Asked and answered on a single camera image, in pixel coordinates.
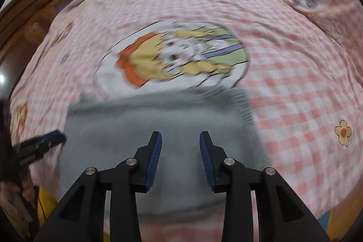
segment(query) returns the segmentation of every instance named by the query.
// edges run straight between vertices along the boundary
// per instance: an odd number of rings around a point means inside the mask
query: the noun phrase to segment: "silver bolt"
[[[272,167],[267,167],[265,169],[265,172],[269,175],[269,176],[273,176],[276,173],[276,170]]]
[[[233,164],[235,164],[235,160],[234,160],[233,158],[226,158],[226,159],[224,160],[224,163],[225,163],[226,165],[233,165]]]
[[[126,160],[127,165],[135,165],[137,163],[137,160],[135,158],[129,158]]]
[[[85,170],[85,173],[87,174],[87,175],[92,175],[92,174],[94,174],[96,172],[96,169],[94,168],[94,167],[88,167],[86,170]]]

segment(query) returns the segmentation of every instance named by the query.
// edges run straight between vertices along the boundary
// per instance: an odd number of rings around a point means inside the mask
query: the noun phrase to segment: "bed sheet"
[[[187,26],[189,31],[200,29],[200,22],[217,24],[214,28],[204,26],[202,36],[184,38],[192,38],[190,42],[195,43],[195,38],[206,35],[223,36],[224,42],[238,40],[233,46],[242,44],[247,49],[248,67],[240,69],[241,75],[227,85],[246,89],[273,166],[319,217],[349,194],[363,171],[363,63],[358,46],[362,31],[356,27],[362,24],[363,8],[358,0],[340,1],[75,0],[55,18],[14,90],[13,142],[57,128],[63,130],[67,107],[78,100],[81,92],[105,99],[95,73],[120,41],[125,51],[114,53],[113,59],[121,61],[113,64],[113,71],[122,73],[117,79],[121,77],[124,84],[112,88],[115,75],[111,72],[103,76],[101,84],[108,86],[108,93],[135,95],[144,89],[150,92],[168,88],[153,90],[146,86],[155,78],[126,73],[132,65],[124,57],[154,37],[148,34],[158,35],[162,29],[142,30],[159,26],[160,22],[178,28]],[[340,24],[343,30],[336,29]],[[216,28],[222,33],[216,34]],[[143,34],[124,42],[137,32]],[[226,48],[218,38],[208,38],[214,51]],[[230,69],[237,68],[237,64],[227,63]],[[170,73],[173,79],[167,82],[183,78],[178,67]],[[206,73],[201,73],[206,76],[201,81],[221,81]],[[180,80],[183,82],[171,83],[170,87],[194,85],[195,81],[188,79],[190,73],[186,74],[185,80]],[[31,166],[35,184],[55,198],[59,198],[59,154],[57,147]],[[140,226],[144,241],[200,242],[220,241],[222,223],[223,211],[219,211],[193,222]]]

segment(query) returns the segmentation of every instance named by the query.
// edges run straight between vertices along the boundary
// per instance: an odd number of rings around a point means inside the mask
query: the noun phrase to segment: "folded gray fabric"
[[[61,196],[87,167],[101,171],[133,157],[155,130],[162,134],[163,147],[153,187],[137,194],[141,217],[190,218],[225,200],[225,194],[214,194],[207,184],[199,150],[204,130],[228,157],[246,167],[270,165],[241,89],[190,88],[101,103],[83,99],[68,108]]]

